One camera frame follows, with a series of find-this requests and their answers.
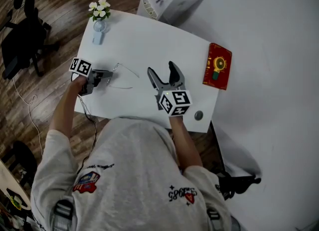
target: white flower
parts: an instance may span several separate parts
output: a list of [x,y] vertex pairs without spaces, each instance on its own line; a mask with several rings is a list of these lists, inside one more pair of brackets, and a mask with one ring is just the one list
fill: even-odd
[[98,6],[96,9],[97,9],[97,10],[95,10],[95,11],[93,12],[93,15],[94,15],[94,16],[98,17],[98,16],[100,15],[100,17],[103,17],[103,16],[106,15],[106,12],[103,10],[103,9],[104,9],[103,6],[100,5],[100,6]]
[[111,6],[106,0],[99,0],[99,4],[104,8]]
[[89,11],[92,11],[93,9],[95,9],[96,7],[97,7],[98,5],[96,4],[96,2],[91,2],[90,4],[89,4]]

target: forearm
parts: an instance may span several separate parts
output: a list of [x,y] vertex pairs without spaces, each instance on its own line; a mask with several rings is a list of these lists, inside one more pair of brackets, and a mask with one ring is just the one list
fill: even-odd
[[55,108],[49,130],[58,130],[70,138],[77,96],[77,86],[71,83]]
[[190,137],[181,117],[170,117],[170,125],[174,135],[175,149],[180,167],[185,170],[188,166],[203,166],[200,155]]

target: white t-shirt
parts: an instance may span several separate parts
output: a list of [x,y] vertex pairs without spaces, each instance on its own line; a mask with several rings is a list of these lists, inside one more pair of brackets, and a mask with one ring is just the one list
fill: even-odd
[[50,130],[31,191],[42,230],[50,230],[54,206],[66,195],[74,201],[72,230],[231,229],[218,177],[200,166],[181,174],[174,143],[157,124],[111,120],[78,175],[77,170],[69,139]]

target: white table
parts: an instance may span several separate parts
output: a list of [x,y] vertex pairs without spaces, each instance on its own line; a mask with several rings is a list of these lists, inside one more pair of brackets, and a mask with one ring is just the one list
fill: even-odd
[[0,190],[5,194],[6,197],[10,199],[10,194],[8,193],[7,189],[17,193],[24,200],[26,207],[21,205],[22,209],[31,209],[29,196],[26,194],[25,190],[21,187],[20,183],[15,179],[13,174],[5,166],[2,160],[0,160]]
[[[193,100],[184,123],[188,131],[206,133],[218,94],[218,89],[202,84],[209,42],[165,23],[121,11],[112,10],[107,22],[110,30],[103,43],[94,45],[93,21],[89,20],[78,57],[93,63],[93,69],[112,71],[118,62],[122,63],[140,78],[119,66],[110,85],[133,88],[106,88],[106,81],[102,80],[92,94],[83,97],[91,114],[109,119],[136,116],[170,128],[166,112],[158,111],[154,97],[157,92],[147,68],[151,67],[163,82],[168,82],[168,62],[173,61],[184,74]],[[194,118],[198,110],[204,114],[200,121]],[[83,113],[79,100],[75,111]]]

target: red heart graphic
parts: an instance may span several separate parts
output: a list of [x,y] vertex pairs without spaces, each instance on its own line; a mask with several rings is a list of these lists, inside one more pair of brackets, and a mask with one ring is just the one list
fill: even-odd
[[191,193],[186,193],[185,194],[186,199],[190,202],[190,203],[194,203],[195,199],[194,199],[194,195]]

